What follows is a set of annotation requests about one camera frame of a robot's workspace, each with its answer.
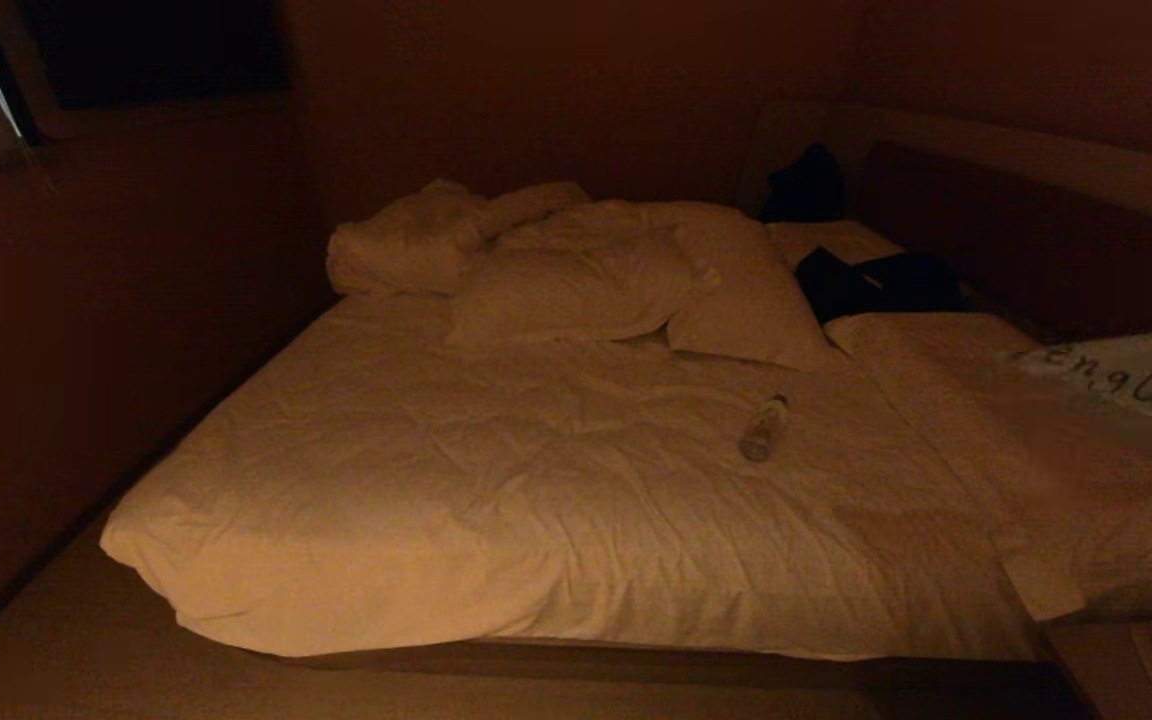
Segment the white duvet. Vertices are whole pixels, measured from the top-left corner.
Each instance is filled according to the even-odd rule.
[[[132,488],[101,545],[180,624],[279,655],[561,638],[1030,659],[975,500],[858,367],[662,343],[444,344],[348,297]],[[772,460],[741,457],[765,397]]]

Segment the nightstand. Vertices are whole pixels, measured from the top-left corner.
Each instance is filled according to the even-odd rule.
[[[1152,680],[1137,651],[1142,634],[1152,652],[1152,620],[1143,623],[1046,626],[1064,674],[1105,720],[1152,720]]]

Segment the floor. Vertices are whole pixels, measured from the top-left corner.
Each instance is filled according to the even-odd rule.
[[[180,629],[161,598],[97,547],[101,524],[0,615],[1,720],[1082,715],[1060,687],[812,687],[780,665],[707,664],[699,653],[571,661],[553,647],[470,647],[442,664],[290,666]]]

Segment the plastic water bottle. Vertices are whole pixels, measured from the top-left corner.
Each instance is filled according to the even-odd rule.
[[[745,460],[763,462],[772,456],[772,445],[790,419],[790,401],[783,395],[773,395],[763,401],[745,426],[740,438],[740,454]]]

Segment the wall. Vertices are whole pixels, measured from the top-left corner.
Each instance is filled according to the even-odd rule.
[[[0,169],[0,589],[329,296],[286,104]]]
[[[859,0],[288,3],[332,222],[433,177],[730,200],[759,105],[840,99]]]
[[[1152,152],[1152,0],[874,0],[850,99]]]

